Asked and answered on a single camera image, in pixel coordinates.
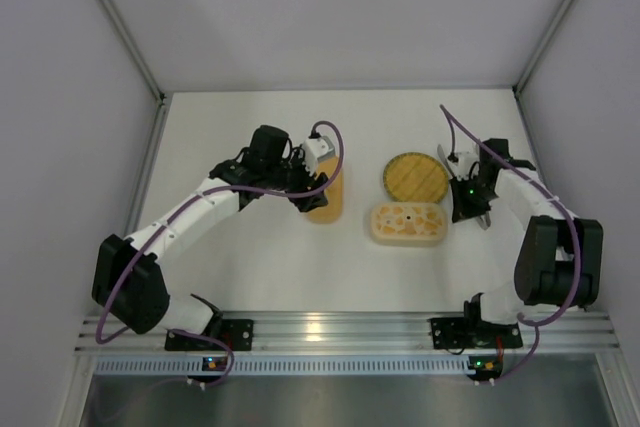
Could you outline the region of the metal food tongs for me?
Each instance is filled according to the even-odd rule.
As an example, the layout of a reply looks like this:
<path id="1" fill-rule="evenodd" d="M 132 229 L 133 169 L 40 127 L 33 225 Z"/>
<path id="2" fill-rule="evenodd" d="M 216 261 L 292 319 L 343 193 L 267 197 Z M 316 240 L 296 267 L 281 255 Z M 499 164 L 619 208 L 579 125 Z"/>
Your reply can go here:
<path id="1" fill-rule="evenodd" d="M 445 155 L 444 148 L 441 145 L 438 145 L 437 147 L 437 155 L 438 155 L 438 159 L 445 166 L 445 169 L 449 174 L 449 176 L 451 178 L 454 178 L 454 171 L 452 170 L 449 160 Z M 485 213 L 479 216 L 475 216 L 474 219 L 483 230 L 487 230 L 491 226 L 491 217 L 488 211 L 486 211 Z"/>

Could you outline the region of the orange lunch box container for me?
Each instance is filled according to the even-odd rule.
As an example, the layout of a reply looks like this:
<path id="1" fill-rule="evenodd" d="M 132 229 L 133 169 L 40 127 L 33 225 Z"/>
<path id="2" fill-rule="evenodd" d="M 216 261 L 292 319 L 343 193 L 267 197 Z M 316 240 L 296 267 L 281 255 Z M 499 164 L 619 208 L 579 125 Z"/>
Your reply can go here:
<path id="1" fill-rule="evenodd" d="M 306 218 L 314 224 L 331 224 L 339 220 L 341 217 L 340 212 L 309 212 L 306 214 Z"/>

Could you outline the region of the orange lunch box lid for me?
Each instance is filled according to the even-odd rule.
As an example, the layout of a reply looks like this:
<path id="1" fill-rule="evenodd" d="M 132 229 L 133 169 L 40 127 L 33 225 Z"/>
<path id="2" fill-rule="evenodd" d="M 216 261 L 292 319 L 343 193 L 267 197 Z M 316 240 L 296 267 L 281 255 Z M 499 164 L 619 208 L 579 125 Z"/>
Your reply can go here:
<path id="1" fill-rule="evenodd" d="M 328 159 L 321 164 L 318 165 L 316 170 L 316 174 L 320 172 L 325 172 L 328 177 L 331 177 L 338 165 L 339 159 L 334 157 L 332 159 Z M 341 215 L 343 213 L 343 171 L 340 171 L 336 179 L 331 183 L 331 185 L 325 190 L 325 196 L 327 197 L 329 204 L 326 207 L 316 209 L 316 212 L 340 212 Z"/>

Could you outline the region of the beige lunch box container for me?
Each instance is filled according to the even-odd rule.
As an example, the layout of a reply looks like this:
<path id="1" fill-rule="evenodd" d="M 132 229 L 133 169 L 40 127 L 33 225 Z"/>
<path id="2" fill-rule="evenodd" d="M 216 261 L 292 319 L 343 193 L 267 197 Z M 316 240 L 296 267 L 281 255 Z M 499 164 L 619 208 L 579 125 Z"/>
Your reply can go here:
<path id="1" fill-rule="evenodd" d="M 430 248 L 440 245 L 446 235 L 371 235 L 371 239 L 383 246 L 407 247 L 407 248 Z"/>

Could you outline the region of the patterned beige lunch box lid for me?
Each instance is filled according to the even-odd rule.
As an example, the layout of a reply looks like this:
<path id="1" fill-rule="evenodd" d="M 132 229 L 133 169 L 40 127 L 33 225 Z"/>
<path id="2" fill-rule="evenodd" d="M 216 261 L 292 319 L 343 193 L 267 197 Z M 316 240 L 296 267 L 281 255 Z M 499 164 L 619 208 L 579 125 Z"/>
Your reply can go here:
<path id="1" fill-rule="evenodd" d="M 435 203 L 386 202 L 374 207 L 370 214 L 374 235 L 447 235 L 445 210 Z"/>

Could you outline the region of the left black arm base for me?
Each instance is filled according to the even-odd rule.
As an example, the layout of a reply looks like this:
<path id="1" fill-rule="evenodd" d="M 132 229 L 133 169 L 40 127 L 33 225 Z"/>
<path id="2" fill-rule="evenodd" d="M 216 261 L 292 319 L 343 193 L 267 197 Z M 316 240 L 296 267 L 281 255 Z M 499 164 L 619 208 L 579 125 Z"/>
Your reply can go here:
<path id="1" fill-rule="evenodd" d="M 213 337 L 233 351 L 252 350 L 254 321 L 252 319 L 219 318 L 208 326 L 202 336 Z M 164 349 L 169 352 L 223 351 L 221 346 L 193 336 L 185 336 L 169 331 L 165 337 Z"/>

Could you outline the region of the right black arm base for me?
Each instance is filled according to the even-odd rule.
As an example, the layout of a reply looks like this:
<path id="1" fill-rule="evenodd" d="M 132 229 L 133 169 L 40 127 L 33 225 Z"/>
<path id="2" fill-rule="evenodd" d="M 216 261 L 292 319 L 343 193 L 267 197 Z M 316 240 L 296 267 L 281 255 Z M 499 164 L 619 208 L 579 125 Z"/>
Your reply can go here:
<path id="1" fill-rule="evenodd" d="M 523 340 L 517 324 L 472 322 L 464 317 L 434 317 L 429 320 L 436 350 L 519 349 Z"/>

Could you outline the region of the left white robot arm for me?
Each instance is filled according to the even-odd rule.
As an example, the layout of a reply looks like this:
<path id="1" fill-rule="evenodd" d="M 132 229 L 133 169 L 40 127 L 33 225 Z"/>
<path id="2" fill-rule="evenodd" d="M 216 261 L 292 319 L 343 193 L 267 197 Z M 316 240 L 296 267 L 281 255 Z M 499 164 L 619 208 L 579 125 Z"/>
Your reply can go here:
<path id="1" fill-rule="evenodd" d="M 344 140 L 313 128 L 299 145 L 277 127 L 258 127 L 248 146 L 217 164 L 184 201 L 147 227 L 100 245 L 91 288 L 104 315 L 126 330 L 146 334 L 162 328 L 174 336 L 215 338 L 222 312 L 197 294 L 170 292 L 166 268 L 216 225 L 263 196 L 287 199 L 299 212 L 328 204 L 335 174 L 319 171 L 329 159 L 344 160 Z"/>

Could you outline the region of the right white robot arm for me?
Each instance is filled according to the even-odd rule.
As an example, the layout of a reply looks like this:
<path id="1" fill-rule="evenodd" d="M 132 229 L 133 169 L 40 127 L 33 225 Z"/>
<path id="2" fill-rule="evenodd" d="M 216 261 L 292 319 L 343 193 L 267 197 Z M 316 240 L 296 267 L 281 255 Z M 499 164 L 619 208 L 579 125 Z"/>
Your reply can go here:
<path id="1" fill-rule="evenodd" d="M 500 200 L 524 230 L 511 279 L 465 302 L 470 324 L 511 325 L 538 306 L 565 312 L 595 303 L 604 241 L 599 221 L 570 212 L 530 161 L 511 155 L 505 139 L 488 139 L 472 151 L 437 152 L 450 175 L 453 222 L 474 219 L 487 229 L 492 204 Z"/>

